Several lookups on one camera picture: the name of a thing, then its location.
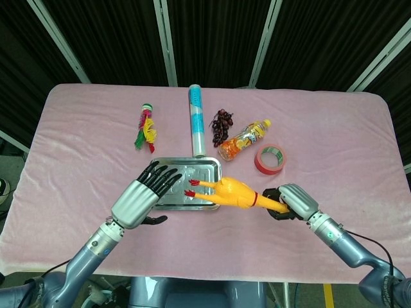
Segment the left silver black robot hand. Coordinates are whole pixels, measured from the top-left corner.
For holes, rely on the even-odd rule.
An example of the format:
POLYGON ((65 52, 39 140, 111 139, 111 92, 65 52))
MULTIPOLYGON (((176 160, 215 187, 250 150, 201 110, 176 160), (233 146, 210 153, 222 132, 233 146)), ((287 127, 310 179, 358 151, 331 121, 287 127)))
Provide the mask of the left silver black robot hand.
POLYGON ((158 201, 180 180, 178 169, 151 162, 144 171, 124 190, 111 209, 113 220, 124 229, 139 225, 159 225, 167 216, 149 217, 158 201))

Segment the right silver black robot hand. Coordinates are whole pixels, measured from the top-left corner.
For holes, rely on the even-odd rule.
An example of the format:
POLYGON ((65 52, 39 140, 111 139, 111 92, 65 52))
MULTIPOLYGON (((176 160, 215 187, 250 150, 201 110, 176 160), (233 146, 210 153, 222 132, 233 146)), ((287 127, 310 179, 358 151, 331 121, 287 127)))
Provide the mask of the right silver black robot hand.
POLYGON ((278 188, 265 189, 263 196, 272 201, 281 201, 281 204, 288 209, 285 213, 267 210, 270 216, 278 221, 294 219, 308 221, 319 211, 319 204, 297 184, 285 184, 278 188))

